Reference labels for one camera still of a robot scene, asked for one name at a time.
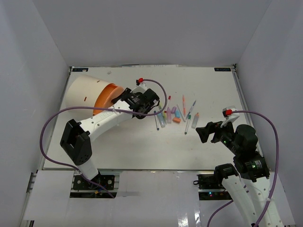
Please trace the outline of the orange top drawer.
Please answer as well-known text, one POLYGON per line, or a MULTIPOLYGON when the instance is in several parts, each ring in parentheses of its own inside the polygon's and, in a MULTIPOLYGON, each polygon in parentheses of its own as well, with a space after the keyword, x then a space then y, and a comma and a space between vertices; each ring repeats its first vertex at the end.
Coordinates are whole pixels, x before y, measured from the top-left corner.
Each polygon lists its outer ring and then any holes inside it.
POLYGON ((117 86, 113 83, 107 85, 96 99, 94 107, 98 107, 98 108, 111 107, 113 105, 111 103, 111 100, 117 97, 118 95, 120 95, 123 91, 124 89, 121 86, 117 86))

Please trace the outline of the green capped white marker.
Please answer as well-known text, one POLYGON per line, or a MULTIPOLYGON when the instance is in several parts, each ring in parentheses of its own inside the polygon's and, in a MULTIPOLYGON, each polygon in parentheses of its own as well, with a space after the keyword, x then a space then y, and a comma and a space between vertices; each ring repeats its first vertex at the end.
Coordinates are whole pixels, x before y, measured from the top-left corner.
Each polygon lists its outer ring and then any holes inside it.
POLYGON ((187 118, 187 123, 186 123, 185 131, 184 131, 185 135, 187 135, 187 133, 188 133, 188 129, 189 129, 189 125, 190 125, 190 120, 191 120, 191 115, 189 114, 188 118, 187 118))

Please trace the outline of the white grey marker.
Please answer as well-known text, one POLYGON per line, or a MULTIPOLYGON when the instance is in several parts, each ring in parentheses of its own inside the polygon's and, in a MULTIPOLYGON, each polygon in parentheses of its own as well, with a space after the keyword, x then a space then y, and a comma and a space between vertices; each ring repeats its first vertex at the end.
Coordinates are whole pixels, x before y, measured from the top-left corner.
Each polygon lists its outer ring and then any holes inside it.
POLYGON ((183 115, 183 112, 180 108, 180 106, 177 104, 177 108, 178 108, 178 111, 180 112, 180 116, 181 116, 181 119, 183 120, 183 122, 186 122, 186 118, 185 116, 183 115))

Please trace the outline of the cream cylindrical drawer organizer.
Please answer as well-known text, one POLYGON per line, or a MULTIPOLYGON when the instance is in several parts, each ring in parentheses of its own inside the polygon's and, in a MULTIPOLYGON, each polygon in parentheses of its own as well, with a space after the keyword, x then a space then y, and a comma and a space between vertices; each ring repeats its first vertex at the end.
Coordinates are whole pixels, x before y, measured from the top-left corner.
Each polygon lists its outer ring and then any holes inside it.
POLYGON ((110 82, 80 74, 69 86, 65 95, 66 107, 93 107, 102 91, 111 85, 110 82))

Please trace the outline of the red capped white marker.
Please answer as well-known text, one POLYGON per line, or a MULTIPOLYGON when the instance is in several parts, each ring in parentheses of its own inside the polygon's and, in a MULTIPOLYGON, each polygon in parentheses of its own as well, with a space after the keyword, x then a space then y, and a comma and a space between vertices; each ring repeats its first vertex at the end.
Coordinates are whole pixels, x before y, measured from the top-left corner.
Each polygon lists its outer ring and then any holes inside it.
POLYGON ((171 96, 168 96, 168 99, 167 99, 167 102, 166 102, 165 112, 167 111, 167 109, 169 107, 170 100, 171 100, 171 96))

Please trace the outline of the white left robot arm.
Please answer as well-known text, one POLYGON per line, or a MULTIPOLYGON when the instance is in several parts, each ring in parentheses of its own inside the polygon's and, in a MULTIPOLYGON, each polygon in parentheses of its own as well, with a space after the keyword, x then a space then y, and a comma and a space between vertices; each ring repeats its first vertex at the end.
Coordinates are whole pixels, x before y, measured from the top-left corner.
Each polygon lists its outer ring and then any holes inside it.
POLYGON ((68 121, 63 131, 60 145, 74 165, 84 175, 84 183, 94 189, 99 186, 100 173, 92 161, 91 143, 104 132, 134 117, 143 119, 159 103, 159 96, 150 88, 125 91, 114 98, 113 111, 102 111, 88 119, 76 122, 68 121))

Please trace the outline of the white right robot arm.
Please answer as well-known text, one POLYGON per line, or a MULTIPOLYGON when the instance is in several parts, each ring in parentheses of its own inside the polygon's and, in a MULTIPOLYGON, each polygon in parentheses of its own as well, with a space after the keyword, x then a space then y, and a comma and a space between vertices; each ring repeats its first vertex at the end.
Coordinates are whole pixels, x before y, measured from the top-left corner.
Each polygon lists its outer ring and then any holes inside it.
POLYGON ((257 151, 258 138, 253 127, 241 124, 209 122, 196 128, 202 143, 213 135, 212 143, 221 142, 233 154, 232 164, 215 167, 211 176, 194 181, 199 188, 217 186, 226 189, 247 227, 282 227, 270 187, 270 172, 264 157, 257 151))

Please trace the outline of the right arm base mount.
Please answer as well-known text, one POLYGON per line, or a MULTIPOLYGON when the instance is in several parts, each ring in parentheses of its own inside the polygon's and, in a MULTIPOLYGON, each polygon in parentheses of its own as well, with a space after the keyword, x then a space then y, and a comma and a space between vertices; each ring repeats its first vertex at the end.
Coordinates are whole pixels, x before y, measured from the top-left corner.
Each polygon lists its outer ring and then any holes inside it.
POLYGON ((218 183, 213 174, 197 175, 193 185, 198 187, 200 201, 229 201, 232 199, 228 191, 218 183))

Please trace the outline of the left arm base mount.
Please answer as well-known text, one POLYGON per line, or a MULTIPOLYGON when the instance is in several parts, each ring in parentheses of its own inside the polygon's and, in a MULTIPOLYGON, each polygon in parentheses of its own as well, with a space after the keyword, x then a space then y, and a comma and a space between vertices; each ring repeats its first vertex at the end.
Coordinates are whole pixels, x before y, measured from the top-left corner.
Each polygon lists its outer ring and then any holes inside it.
POLYGON ((102 187, 86 181, 81 175, 74 175, 70 197, 81 199, 113 199, 116 197, 118 181, 115 175, 101 175, 96 182, 108 190, 112 196, 102 187))

